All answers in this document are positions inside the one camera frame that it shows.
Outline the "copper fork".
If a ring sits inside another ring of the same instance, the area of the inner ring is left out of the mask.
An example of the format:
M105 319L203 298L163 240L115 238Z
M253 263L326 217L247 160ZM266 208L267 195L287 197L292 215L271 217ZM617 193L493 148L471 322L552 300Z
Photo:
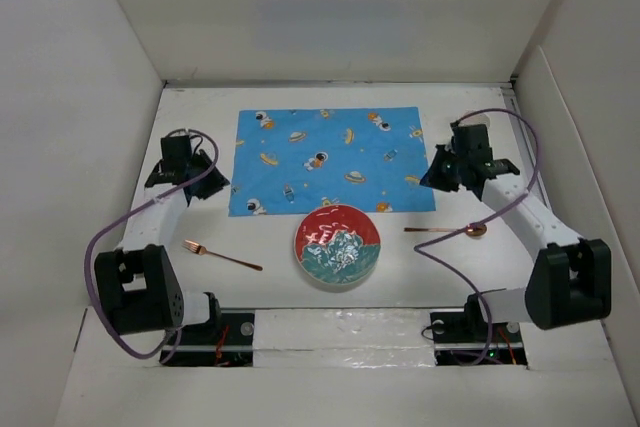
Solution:
M247 262L247 261L243 261L240 259L236 259L233 257L229 257L227 255L223 255L217 252L213 252L209 249L207 249L205 246L203 246L202 244L199 244L197 242L191 241L191 240L184 240L182 242L182 247L185 248L186 250L188 250L189 252L195 254L195 255L199 255L199 256L211 256L211 257L216 257L218 259L222 259L228 262L232 262L234 264L237 265L241 265L243 267L247 267L249 269L252 269L254 271L258 271L261 272L264 270L264 268L261 265L255 264L255 263L251 263L251 262Z

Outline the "copper spoon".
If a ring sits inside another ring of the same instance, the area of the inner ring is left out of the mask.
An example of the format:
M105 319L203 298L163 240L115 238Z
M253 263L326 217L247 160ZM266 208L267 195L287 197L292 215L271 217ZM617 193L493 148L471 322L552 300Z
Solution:
M453 233L456 232L456 229L452 228L419 228L419 227L405 227L403 229L404 232L407 233ZM487 232L487 226L485 224L474 224L468 225L463 229L463 233L471 238L482 237Z

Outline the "blue space-print placemat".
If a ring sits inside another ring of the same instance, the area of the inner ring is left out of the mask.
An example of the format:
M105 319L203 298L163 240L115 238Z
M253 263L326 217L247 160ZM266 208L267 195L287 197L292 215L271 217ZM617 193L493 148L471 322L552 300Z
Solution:
M432 212L416 107L243 110L229 214L307 214L344 204L366 213Z

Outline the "red and teal plate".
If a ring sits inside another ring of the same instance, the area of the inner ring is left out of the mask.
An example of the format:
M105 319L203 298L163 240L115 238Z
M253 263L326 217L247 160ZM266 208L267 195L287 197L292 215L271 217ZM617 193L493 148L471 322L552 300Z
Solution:
M304 216L294 234L293 252L315 284L344 291L363 283L375 270L381 237L366 213L332 204Z

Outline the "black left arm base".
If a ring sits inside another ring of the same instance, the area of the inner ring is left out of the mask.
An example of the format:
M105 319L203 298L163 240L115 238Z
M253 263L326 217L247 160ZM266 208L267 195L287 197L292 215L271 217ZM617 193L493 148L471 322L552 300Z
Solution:
M252 367L254 310L223 309L215 326L190 326L163 348L159 362L166 367Z

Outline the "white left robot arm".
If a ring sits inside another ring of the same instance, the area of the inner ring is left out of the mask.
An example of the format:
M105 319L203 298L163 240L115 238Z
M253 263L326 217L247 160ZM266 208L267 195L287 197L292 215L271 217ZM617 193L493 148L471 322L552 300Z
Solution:
M206 200L229 181L216 167L219 150L194 145L213 140L178 129L160 139L161 158L143 184L142 204L125 219L117 247L98 254L93 273L106 323L120 336L180 327L201 343L222 334L220 306L211 292L187 292L169 259L180 217L194 200Z

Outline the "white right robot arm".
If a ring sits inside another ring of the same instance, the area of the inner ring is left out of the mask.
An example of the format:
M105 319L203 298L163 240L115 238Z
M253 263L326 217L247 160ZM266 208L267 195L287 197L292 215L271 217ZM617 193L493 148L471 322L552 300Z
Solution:
M471 191L504 221L533 262L526 286L469 296L462 316L468 337L486 340L499 323L550 330L610 315L610 248L566 226L531 194L510 160L494 158L485 125L453 125L450 142L437 145L421 182L444 192Z

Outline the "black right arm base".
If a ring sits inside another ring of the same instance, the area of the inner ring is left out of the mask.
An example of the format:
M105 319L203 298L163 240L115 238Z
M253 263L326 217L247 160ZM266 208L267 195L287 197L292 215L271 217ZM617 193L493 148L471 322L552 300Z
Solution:
M462 308L436 309L421 336L434 347L437 366L527 366L520 325L498 322L490 328L474 295Z

